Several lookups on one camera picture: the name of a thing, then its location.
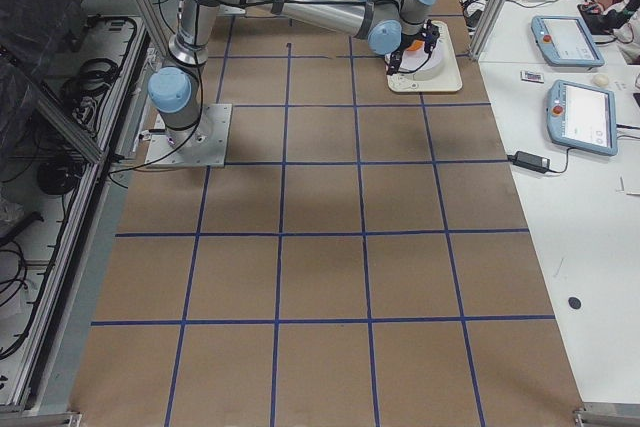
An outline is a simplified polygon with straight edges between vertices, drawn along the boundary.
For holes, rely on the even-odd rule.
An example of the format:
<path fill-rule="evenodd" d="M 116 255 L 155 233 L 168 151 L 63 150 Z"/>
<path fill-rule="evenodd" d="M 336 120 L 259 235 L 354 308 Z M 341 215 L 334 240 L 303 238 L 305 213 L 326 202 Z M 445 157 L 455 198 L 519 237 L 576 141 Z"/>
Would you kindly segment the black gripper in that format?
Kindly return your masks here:
<path fill-rule="evenodd" d="M 413 41 L 423 41 L 424 48 L 422 50 L 426 54 L 431 54 L 436 47 L 439 37 L 440 29 L 432 20 L 426 20 L 415 34 L 403 34 L 400 44 L 401 49 L 391 52 L 386 61 L 386 74 L 395 75 L 400 72 L 404 51 L 407 50 Z"/>

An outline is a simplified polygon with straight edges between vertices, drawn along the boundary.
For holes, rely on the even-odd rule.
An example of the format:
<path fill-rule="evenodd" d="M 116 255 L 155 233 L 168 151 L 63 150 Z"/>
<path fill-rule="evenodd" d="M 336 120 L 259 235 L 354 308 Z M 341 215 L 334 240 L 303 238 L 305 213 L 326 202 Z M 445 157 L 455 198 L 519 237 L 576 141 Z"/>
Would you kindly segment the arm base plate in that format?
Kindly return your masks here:
<path fill-rule="evenodd" d="M 223 168 L 226 163 L 231 104 L 205 104 L 200 125 L 190 131 L 152 134 L 145 163 L 160 168 Z"/>

